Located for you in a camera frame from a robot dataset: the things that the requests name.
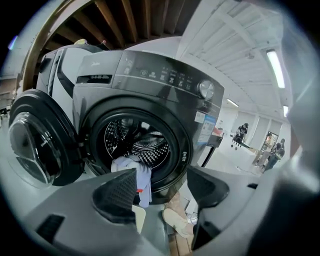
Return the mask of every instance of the shoe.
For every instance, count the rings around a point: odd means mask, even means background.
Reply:
[[[186,226],[188,225],[188,221],[182,218],[178,213],[175,211],[166,208],[162,211],[163,220],[173,227],[177,233],[182,236],[183,238],[188,238],[193,234],[190,234],[186,230]]]

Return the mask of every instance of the dark gray washing machine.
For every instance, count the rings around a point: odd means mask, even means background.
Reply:
[[[224,88],[168,57],[104,51],[83,58],[72,92],[72,118],[40,90],[24,92],[13,104],[11,144],[25,169],[63,186],[85,163],[99,176],[110,172],[113,159],[137,155],[152,170],[152,203],[162,204],[186,180],[187,167],[197,165]],[[46,151],[35,156],[31,148]]]

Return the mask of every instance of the white ceiling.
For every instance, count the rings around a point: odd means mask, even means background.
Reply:
[[[235,0],[202,0],[186,28],[176,58],[220,82],[222,106],[285,120],[291,105],[290,83],[278,88],[267,50],[281,56],[282,16]]]

